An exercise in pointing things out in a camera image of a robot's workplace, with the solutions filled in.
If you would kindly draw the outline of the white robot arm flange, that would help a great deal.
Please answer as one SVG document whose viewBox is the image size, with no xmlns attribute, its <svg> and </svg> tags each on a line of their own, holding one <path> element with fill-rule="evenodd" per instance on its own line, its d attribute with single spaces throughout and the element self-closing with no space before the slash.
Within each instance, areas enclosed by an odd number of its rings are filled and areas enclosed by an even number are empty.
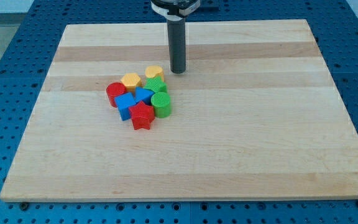
<svg viewBox="0 0 358 224">
<path fill-rule="evenodd" d="M 200 0 L 151 0 L 152 9 L 169 21 L 180 21 L 200 6 Z"/>
</svg>

